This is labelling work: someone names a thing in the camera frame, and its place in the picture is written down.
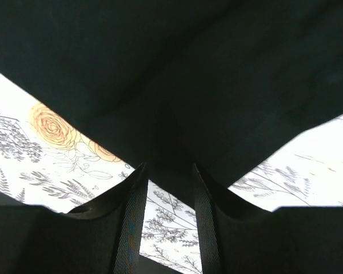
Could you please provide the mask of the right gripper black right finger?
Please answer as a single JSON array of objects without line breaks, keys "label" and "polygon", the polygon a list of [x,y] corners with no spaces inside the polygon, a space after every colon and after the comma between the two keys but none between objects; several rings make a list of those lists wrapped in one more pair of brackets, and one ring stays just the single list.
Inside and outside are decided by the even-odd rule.
[{"label": "right gripper black right finger", "polygon": [[343,207],[264,210],[194,166],[204,273],[343,273]]}]

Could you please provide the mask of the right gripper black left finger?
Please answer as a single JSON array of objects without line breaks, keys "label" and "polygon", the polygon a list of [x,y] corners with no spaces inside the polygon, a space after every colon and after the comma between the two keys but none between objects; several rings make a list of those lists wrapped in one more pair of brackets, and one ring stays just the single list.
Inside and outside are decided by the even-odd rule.
[{"label": "right gripper black left finger", "polygon": [[136,273],[147,185],[142,164],[69,213],[0,193],[0,273]]}]

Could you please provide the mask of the black t-shirt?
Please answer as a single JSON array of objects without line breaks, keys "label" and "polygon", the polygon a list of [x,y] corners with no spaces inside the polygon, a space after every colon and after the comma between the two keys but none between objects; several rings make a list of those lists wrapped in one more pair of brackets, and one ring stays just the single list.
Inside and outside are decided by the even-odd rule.
[{"label": "black t-shirt", "polygon": [[0,1],[0,73],[192,206],[343,114],[343,1]]}]

